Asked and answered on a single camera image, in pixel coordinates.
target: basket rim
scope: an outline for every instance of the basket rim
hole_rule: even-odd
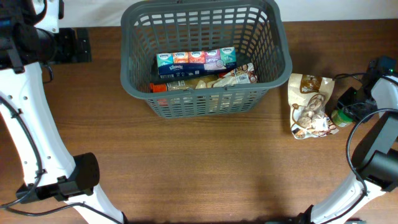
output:
[[[159,2],[159,1],[140,1],[137,2],[130,7],[128,7],[121,18],[121,30],[122,30],[122,41],[121,41],[121,83],[126,92],[128,92],[131,96],[143,99],[143,100],[151,100],[151,99],[158,99],[158,98],[170,98],[170,97],[181,97],[181,96],[200,96],[205,94],[220,94],[224,91],[261,91],[267,90],[271,88],[275,88],[278,86],[283,85],[290,77],[293,69],[292,59],[290,58],[289,54],[289,46],[287,43],[286,33],[284,26],[282,24],[282,20],[280,18],[280,11],[277,3],[274,0],[260,0],[263,2],[268,3],[271,6],[271,9],[275,16],[275,24],[276,24],[276,31],[278,32],[278,38],[281,44],[280,49],[282,51],[282,56],[284,59],[285,67],[283,71],[281,71],[281,75],[274,81],[266,82],[266,83],[254,83],[254,84],[242,84],[242,85],[235,85],[235,86],[227,86],[227,87],[219,87],[219,88],[208,88],[208,89],[201,89],[201,90],[176,90],[176,91],[166,91],[161,93],[144,93],[135,89],[129,82],[128,77],[128,54],[129,51],[127,49],[127,42],[128,42],[128,33],[129,33],[129,21],[133,18],[131,15],[134,12],[141,10],[142,7],[147,7],[148,5],[155,4],[157,7],[161,5],[170,5],[176,4],[175,2]],[[200,4],[206,2],[214,2],[214,1],[200,1]],[[239,0],[224,0],[224,2],[239,2],[240,4],[242,1]],[[183,4],[194,4],[193,2],[187,2]],[[140,14],[135,13],[133,15],[137,19],[139,18]]]

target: white backdrop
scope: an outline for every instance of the white backdrop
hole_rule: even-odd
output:
[[[60,27],[120,26],[121,16],[140,0],[64,0]],[[275,0],[283,21],[398,18],[398,0]]]

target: table surface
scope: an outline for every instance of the table surface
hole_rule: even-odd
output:
[[[398,20],[287,22],[294,72],[332,77],[363,72],[380,55],[398,58]],[[296,216],[326,198],[348,175],[351,127],[326,138],[296,140],[289,129],[287,85],[250,112],[163,119],[120,84],[119,27],[92,28],[92,63],[53,66],[45,94],[72,155],[93,152],[101,186],[130,221],[235,222]],[[337,82],[330,100],[355,80]],[[374,119],[358,131],[354,145]],[[0,122],[0,202],[14,199],[21,162]],[[377,198],[355,217],[396,223],[398,194]],[[39,212],[55,199],[16,208]],[[31,218],[0,212],[0,223],[84,223],[74,209]]]

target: plastic snack bag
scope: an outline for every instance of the plastic snack bag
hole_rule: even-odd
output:
[[[296,139],[324,137],[338,132],[336,125],[325,114],[325,105],[334,86],[331,78],[294,73],[290,76],[290,128]]]

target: wooden tabletop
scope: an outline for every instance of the wooden tabletop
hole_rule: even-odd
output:
[[[398,20],[287,22],[295,73],[332,77],[364,72],[381,55],[398,58]],[[45,94],[71,155],[93,152],[101,186],[130,221],[220,222],[294,217],[321,202],[348,175],[345,144],[352,126],[326,138],[296,140],[289,129],[287,85],[250,112],[163,119],[120,84],[119,27],[92,28],[92,63],[53,66]],[[330,100],[355,80],[337,82]],[[363,125],[354,146],[374,120]],[[21,162],[0,122],[0,202],[15,199]],[[373,200],[355,217],[395,223],[398,194]],[[64,205],[17,205],[39,212]],[[84,223],[69,209],[39,218],[0,211],[0,223]]]

